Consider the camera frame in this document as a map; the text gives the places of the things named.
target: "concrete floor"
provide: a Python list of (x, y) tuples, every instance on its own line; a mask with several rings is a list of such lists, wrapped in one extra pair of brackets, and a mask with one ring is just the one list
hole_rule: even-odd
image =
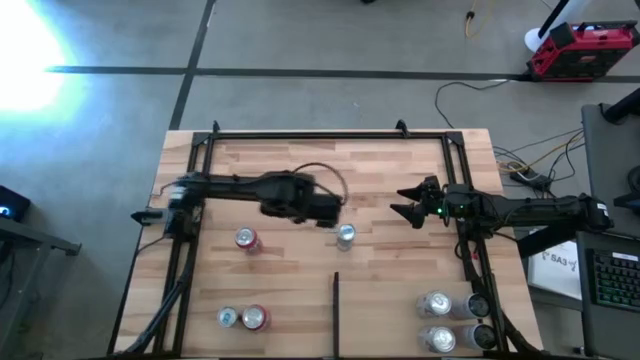
[[(365, 7), (357, 0), (219, 0), (198, 64), (456, 72), (470, 78), (522, 72), (530, 57), (522, 36), (549, 9), (539, 0), (496, 0), (483, 32), (465, 40), (471, 2), (380, 0)], [(27, 65), (186, 67), (205, 3), (30, 1), (5, 19), (13, 20), (12, 33), (30, 29), (30, 41), (39, 43), (10, 43), (16, 48), (7, 52), (9, 66), (0, 67), (9, 79), (0, 84), (0, 143), (11, 153), (0, 157), (0, 184), (33, 201), (29, 224), (84, 245), (78, 258), (56, 254), (47, 263), (41, 300), (17, 354), (75, 359), (106, 351), (140, 231), (129, 214), (147, 202), (183, 80), (29, 75)], [(482, 16), (486, 2), (479, 3)], [(9, 14), (3, 6), (0, 14)], [(640, 18), (634, 3), (622, 0), (593, 0), (585, 14)], [(11, 35), (1, 33), (0, 39)], [(640, 75), (638, 61), (636, 49), (611, 74)], [(224, 129), (390, 128), (399, 118), (412, 128), (445, 128), (433, 102), (447, 82), (196, 76), (180, 129), (209, 129), (214, 119)], [(582, 105), (615, 102), (637, 87), (509, 83), (479, 93), (449, 87), (440, 106), (457, 127), (489, 128), (495, 145), (514, 148), (578, 128)], [(534, 159), (547, 148), (519, 155)], [(571, 158), (577, 176), (555, 184), (556, 195), (589, 191), (584, 152)], [(557, 169), (559, 176), (569, 172), (566, 162)], [(521, 188), (505, 192), (531, 196)], [(582, 345), (579, 313), (535, 308), (547, 350), (564, 354)]]

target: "bright light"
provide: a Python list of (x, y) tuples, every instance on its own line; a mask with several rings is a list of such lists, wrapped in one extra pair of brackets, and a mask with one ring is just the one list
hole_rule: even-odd
[(44, 69), (65, 63), (55, 37), (23, 0), (0, 0), (0, 110), (50, 104), (63, 77)]

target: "wooden tabletop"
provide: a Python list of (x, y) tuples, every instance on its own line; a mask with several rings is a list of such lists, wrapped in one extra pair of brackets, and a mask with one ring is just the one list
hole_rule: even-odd
[[(501, 193), (488, 131), (461, 131), (475, 187)], [(167, 133), (154, 193), (185, 173), (192, 134)], [(453, 158), (457, 159), (455, 150)], [(465, 324), (448, 319), (426, 321), (415, 315), (415, 301), (421, 293), (441, 289), (463, 296), (471, 292), (470, 284), (464, 281), (462, 264), (453, 252), (455, 229), (428, 217), (422, 229), (414, 230), (389, 209), (391, 203), (409, 202), (396, 195), (397, 189), (414, 187), (425, 176), (437, 175), (441, 184), (446, 183), (440, 142), (216, 141), (212, 173), (257, 176), (314, 161), (337, 168), (349, 184), (350, 200), (340, 222), (356, 227), (353, 249), (339, 251), (335, 233), (315, 228), (312, 223), (295, 225), (261, 215), (256, 203), (207, 200), (183, 356), (331, 356), (331, 285), (335, 271), (340, 272), (341, 279), (341, 356), (430, 356), (433, 354), (417, 345), (422, 327)], [(459, 164), (456, 169), (461, 179)], [(304, 171), (341, 193), (340, 183), (331, 172), (319, 167)], [(152, 196), (150, 206), (166, 207), (167, 193)], [(234, 234), (242, 226), (257, 230), (264, 253), (247, 256), (236, 247)], [(145, 228), (140, 246), (161, 234), (160, 225)], [(128, 347), (157, 311), (170, 248), (170, 240), (164, 240), (137, 257), (116, 351)], [(487, 248), (505, 313), (531, 344), (541, 348), (516, 245), (495, 237), (487, 241)], [(218, 325), (216, 315), (221, 307), (242, 309), (251, 304), (270, 310), (272, 324), (267, 331), (256, 334), (241, 327), (223, 329)], [(166, 346), (171, 345), (177, 308), (170, 318)], [(476, 354), (479, 352), (463, 348), (452, 353)]]

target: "keyboard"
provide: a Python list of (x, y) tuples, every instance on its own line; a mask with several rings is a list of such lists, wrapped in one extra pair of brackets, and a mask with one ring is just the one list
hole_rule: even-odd
[(594, 250), (595, 302), (640, 311), (640, 257)]

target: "soda can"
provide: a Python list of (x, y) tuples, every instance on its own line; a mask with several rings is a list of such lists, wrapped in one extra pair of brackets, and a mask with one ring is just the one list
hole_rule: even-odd
[(356, 239), (356, 228), (351, 224), (341, 225), (338, 229), (338, 250), (349, 251)]
[(238, 322), (238, 312), (236, 309), (225, 306), (218, 311), (218, 324), (224, 328), (233, 327)]
[(262, 252), (262, 241), (260, 241), (258, 233), (249, 227), (238, 229), (236, 245), (243, 249), (247, 255), (256, 255)]
[(474, 350), (491, 350), (496, 347), (496, 332), (489, 325), (455, 326), (451, 330), (460, 346)]
[(421, 318), (444, 316), (451, 310), (451, 298), (440, 290), (434, 290), (418, 297), (416, 308)]
[(445, 354), (456, 347), (456, 336), (444, 326), (427, 326), (418, 334), (420, 346), (434, 353)]
[(455, 320), (480, 319), (489, 316), (489, 301), (480, 294), (453, 299), (449, 316)]
[(271, 314), (260, 305), (251, 305), (242, 312), (242, 323), (251, 331), (262, 331), (271, 324)]

